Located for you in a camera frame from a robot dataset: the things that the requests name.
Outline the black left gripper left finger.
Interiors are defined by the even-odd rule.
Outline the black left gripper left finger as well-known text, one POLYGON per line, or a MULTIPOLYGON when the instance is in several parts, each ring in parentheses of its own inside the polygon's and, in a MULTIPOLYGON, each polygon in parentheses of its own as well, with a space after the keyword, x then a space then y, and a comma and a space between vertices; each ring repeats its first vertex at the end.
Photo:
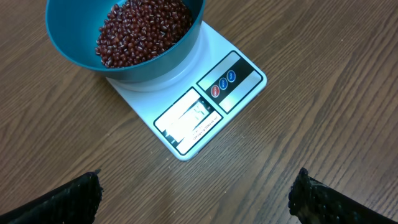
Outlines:
POLYGON ((102 201, 100 170, 87 172, 1 215, 3 224, 92 224, 102 201))

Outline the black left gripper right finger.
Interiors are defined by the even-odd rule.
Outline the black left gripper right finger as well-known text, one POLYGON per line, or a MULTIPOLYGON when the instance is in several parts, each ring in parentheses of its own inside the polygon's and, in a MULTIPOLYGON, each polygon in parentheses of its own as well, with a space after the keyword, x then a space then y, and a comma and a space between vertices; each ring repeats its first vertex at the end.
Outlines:
POLYGON ((303 224, 397 224, 310 177, 304 167, 288 198, 289 213, 303 224))

